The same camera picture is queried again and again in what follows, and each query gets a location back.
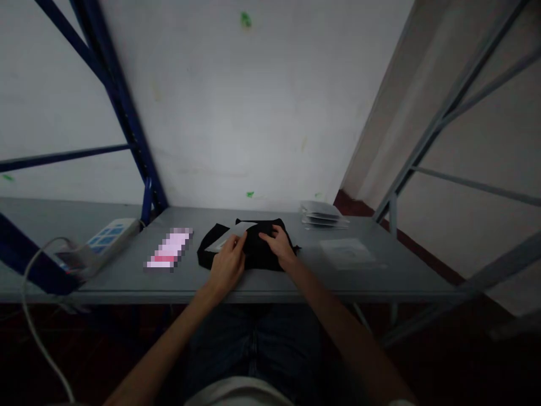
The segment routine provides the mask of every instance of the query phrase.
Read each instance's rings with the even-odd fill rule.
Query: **green stain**
[[[252,19],[250,18],[250,16],[248,15],[248,13],[246,13],[245,11],[243,11],[241,13],[241,26],[243,28],[250,28],[252,27]]]

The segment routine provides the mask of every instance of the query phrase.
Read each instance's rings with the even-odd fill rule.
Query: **power cord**
[[[34,262],[36,261],[36,259],[43,253],[43,251],[47,247],[49,247],[49,245],[51,245],[53,242],[55,242],[56,240],[64,240],[68,244],[68,246],[70,246],[70,247],[74,246],[74,244],[70,240],[68,240],[67,238],[65,238],[65,237],[56,237],[56,238],[53,238],[52,240],[50,240],[49,242],[47,242],[44,246],[42,246],[35,253],[35,255],[32,257],[32,259],[30,260],[30,262],[26,266],[26,269],[24,270],[23,283],[22,283],[22,286],[21,286],[21,303],[23,305],[23,312],[24,312],[24,315],[26,317],[26,322],[28,323],[28,328],[30,329],[31,334],[34,337],[34,340],[36,341],[36,344],[38,345],[39,350],[41,351],[41,353],[43,354],[43,356],[45,357],[45,359],[47,360],[47,362],[49,363],[51,368],[55,371],[55,373],[60,378],[60,381],[62,382],[62,385],[64,385],[64,389],[66,391],[66,394],[68,395],[69,402],[70,403],[75,403],[75,397],[73,396],[72,388],[69,386],[68,380],[66,379],[66,377],[64,376],[64,374],[62,373],[62,371],[60,370],[58,365],[55,364],[55,362],[51,358],[51,355],[49,355],[49,353],[47,352],[47,349],[43,345],[43,343],[42,343],[42,341],[41,341],[41,339],[40,339],[40,337],[38,335],[38,332],[36,331],[36,328],[34,326],[34,321],[32,320],[32,317],[30,316],[30,311],[28,310],[28,305],[26,304],[26,281],[28,279],[28,274],[30,273],[30,269],[32,268],[32,265],[34,265]]]

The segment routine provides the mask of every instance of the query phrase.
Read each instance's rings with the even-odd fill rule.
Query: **red floor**
[[[372,210],[340,192],[335,205],[345,215],[370,216]],[[436,272],[458,284],[462,278],[445,264],[399,233],[399,240]],[[422,304],[402,304],[405,320]],[[150,342],[166,306],[139,306],[140,338]],[[376,337],[388,328],[388,306],[361,306]],[[132,328],[129,306],[111,307],[126,329]],[[174,307],[174,314],[181,311]],[[66,401],[63,389],[28,333],[20,306],[0,305],[0,365],[5,378],[0,404],[41,405]],[[80,316],[53,305],[33,306],[31,312],[52,357],[70,380],[76,398],[101,404],[137,361],[125,343],[94,331]],[[486,297],[466,303],[422,332],[389,349],[388,353],[426,405],[541,404],[540,340],[536,336],[492,343],[486,331],[511,316]]]

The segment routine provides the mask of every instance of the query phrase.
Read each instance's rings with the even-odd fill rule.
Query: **table surface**
[[[114,218],[137,217],[140,206],[89,202],[0,199],[0,209],[37,245],[59,235],[84,242]],[[345,301],[435,302],[457,295],[424,262],[396,241],[370,218],[349,217],[348,230],[309,231],[299,213],[169,208],[114,257],[101,272],[70,295],[81,303],[187,303],[207,280],[209,271],[200,267],[197,249],[216,224],[231,226],[235,220],[281,218],[293,244],[302,247],[299,258],[324,285]],[[173,272],[147,273],[143,264],[162,243],[171,228],[194,230],[189,249]],[[335,270],[320,246],[322,240],[359,239],[384,264],[355,271]],[[0,263],[0,301],[20,301],[21,276]],[[28,285],[29,302],[53,302],[37,286]],[[296,287],[282,272],[248,270],[230,302],[302,301]]]
[[[209,271],[198,264],[197,249],[216,224],[232,226],[235,220],[281,218],[299,258],[323,284],[341,299],[357,302],[441,301],[456,295],[447,283],[424,262],[396,241],[370,218],[349,217],[347,230],[305,230],[299,213],[168,208],[92,280],[72,296],[91,303],[185,303],[207,280]],[[171,270],[153,269],[144,263],[158,249],[172,228],[192,228],[189,248]],[[336,270],[325,257],[320,241],[359,239],[382,267]],[[295,285],[283,272],[247,270],[229,302],[302,301]]]

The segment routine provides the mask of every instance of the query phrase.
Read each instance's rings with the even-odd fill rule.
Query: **black fabric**
[[[246,242],[244,244],[243,251],[246,254],[246,263],[245,263],[245,269],[268,269],[271,271],[282,271],[283,269],[278,263],[278,258],[276,255],[273,254],[271,251],[269,245],[263,241],[261,238],[259,238],[259,233],[267,234],[268,236],[272,236],[272,232],[274,231],[272,226],[273,224],[282,227],[282,229],[286,232],[287,239],[289,241],[289,245],[291,246],[293,252],[295,255],[297,254],[297,251],[299,250],[299,247],[293,247],[293,244],[291,243],[291,239],[289,238],[289,234],[287,234],[286,226],[283,223],[282,219],[276,219],[276,220],[239,220],[235,222],[235,224],[240,223],[241,221],[248,221],[250,223],[257,223],[255,226],[250,227],[247,230],[248,235],[246,236]],[[225,232],[229,230],[228,227],[222,226],[221,224],[216,224],[203,238],[203,241],[201,241],[201,245],[199,246],[199,249],[197,250],[197,259],[199,260],[199,265],[201,265],[203,268],[207,268],[208,270],[212,268],[212,261],[214,260],[214,256],[216,253],[205,251],[214,241],[216,241],[220,236],[225,234]]]

